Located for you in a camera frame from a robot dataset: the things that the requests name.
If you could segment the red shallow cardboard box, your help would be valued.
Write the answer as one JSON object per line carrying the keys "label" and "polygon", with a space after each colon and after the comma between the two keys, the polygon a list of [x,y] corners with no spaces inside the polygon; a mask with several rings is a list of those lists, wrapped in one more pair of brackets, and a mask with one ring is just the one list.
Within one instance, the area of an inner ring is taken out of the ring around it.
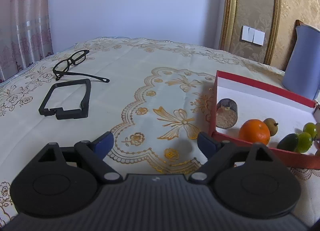
{"label": "red shallow cardboard box", "polygon": [[[230,129],[216,125],[216,110],[220,100],[235,101],[238,119]],[[279,150],[280,142],[289,133],[298,133],[306,123],[319,122],[319,104],[285,89],[251,78],[217,71],[213,86],[213,104],[209,124],[209,135],[218,141],[229,140],[238,146],[251,143],[238,138],[241,126],[249,119],[273,118],[278,123],[278,132],[271,137],[268,147],[288,167],[319,169],[319,157],[315,155],[318,145],[303,153]]]}

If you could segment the gold picture frame moulding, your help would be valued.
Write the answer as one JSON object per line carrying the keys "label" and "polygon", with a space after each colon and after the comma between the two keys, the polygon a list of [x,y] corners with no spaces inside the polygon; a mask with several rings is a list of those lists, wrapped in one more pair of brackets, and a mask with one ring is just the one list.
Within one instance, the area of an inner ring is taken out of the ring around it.
{"label": "gold picture frame moulding", "polygon": [[[221,0],[219,49],[269,65],[276,46],[280,9],[281,0]],[[244,26],[264,32],[260,45],[241,38]]]}

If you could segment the large black plastic frame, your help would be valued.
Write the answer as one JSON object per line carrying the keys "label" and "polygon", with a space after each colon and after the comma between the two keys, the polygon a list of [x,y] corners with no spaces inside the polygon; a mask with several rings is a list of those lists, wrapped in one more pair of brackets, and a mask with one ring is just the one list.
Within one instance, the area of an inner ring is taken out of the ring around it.
{"label": "large black plastic frame", "polygon": [[44,117],[55,116],[57,120],[87,118],[90,96],[89,79],[53,84],[39,107],[39,114]]}

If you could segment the black eyeglasses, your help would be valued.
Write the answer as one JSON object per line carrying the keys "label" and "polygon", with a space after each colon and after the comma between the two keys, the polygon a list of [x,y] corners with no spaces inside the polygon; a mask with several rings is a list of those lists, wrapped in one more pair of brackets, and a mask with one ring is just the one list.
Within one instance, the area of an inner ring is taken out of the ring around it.
{"label": "black eyeglasses", "polygon": [[79,72],[70,72],[71,67],[78,66],[81,63],[83,63],[86,60],[86,57],[88,54],[89,54],[89,50],[79,50],[73,53],[69,58],[59,61],[53,67],[53,74],[55,76],[55,80],[58,81],[64,76],[82,76],[82,77],[93,78],[104,83],[109,83],[110,80],[108,78],[99,77],[91,74],[79,73]]}

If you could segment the blue electric kettle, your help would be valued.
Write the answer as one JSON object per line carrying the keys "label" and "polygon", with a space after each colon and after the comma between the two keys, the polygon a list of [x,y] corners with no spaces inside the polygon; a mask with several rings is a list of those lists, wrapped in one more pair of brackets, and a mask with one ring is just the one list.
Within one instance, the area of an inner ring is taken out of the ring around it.
{"label": "blue electric kettle", "polygon": [[283,77],[283,86],[310,100],[319,94],[319,29],[301,24]]}

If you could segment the white wall switch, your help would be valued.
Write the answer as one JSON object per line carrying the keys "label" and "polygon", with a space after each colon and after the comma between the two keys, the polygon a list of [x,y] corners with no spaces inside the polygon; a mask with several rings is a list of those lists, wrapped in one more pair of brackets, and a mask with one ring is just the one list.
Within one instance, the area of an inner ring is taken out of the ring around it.
{"label": "white wall switch", "polygon": [[243,26],[241,32],[241,40],[263,46],[265,40],[265,32],[248,26]]}

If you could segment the green cucumber slice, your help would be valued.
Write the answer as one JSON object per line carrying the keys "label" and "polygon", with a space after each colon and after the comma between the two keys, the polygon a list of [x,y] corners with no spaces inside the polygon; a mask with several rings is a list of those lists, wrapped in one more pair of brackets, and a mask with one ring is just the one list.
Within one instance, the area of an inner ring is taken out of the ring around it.
{"label": "green cucumber slice", "polygon": [[294,151],[298,145],[298,135],[291,133],[285,136],[277,145],[277,149]]}

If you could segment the pink floral curtain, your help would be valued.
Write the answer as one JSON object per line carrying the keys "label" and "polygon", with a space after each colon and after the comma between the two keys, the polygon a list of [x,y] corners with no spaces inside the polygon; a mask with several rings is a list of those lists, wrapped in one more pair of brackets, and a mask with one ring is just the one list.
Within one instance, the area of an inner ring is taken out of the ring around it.
{"label": "pink floral curtain", "polygon": [[48,0],[0,0],[1,81],[53,53]]}

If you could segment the small brown kiwi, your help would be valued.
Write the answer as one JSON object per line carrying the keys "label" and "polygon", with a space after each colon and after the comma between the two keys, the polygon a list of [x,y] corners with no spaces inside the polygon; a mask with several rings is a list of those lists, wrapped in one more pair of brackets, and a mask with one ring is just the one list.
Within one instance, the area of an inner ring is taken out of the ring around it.
{"label": "small brown kiwi", "polygon": [[278,123],[273,118],[267,118],[264,120],[264,123],[270,131],[270,136],[274,136],[278,132]]}

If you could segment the green tomato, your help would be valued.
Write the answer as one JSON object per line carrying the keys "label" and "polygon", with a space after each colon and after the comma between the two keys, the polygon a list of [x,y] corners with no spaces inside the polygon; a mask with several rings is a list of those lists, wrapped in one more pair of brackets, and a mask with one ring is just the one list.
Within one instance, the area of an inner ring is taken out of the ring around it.
{"label": "green tomato", "polygon": [[317,136],[317,126],[314,123],[306,123],[303,127],[303,132],[307,132],[312,139],[315,139]]}
{"label": "green tomato", "polygon": [[311,135],[307,132],[301,132],[298,135],[298,143],[295,148],[295,152],[300,154],[307,152],[311,148],[312,143],[313,143],[313,139]]}

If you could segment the orange tangerine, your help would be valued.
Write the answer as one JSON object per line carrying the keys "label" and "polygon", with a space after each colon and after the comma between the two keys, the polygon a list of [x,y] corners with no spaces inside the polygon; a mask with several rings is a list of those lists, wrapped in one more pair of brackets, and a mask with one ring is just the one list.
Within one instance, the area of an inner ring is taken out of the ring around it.
{"label": "orange tangerine", "polygon": [[249,143],[260,142],[268,145],[270,137],[269,128],[258,119],[246,121],[239,130],[239,139]]}

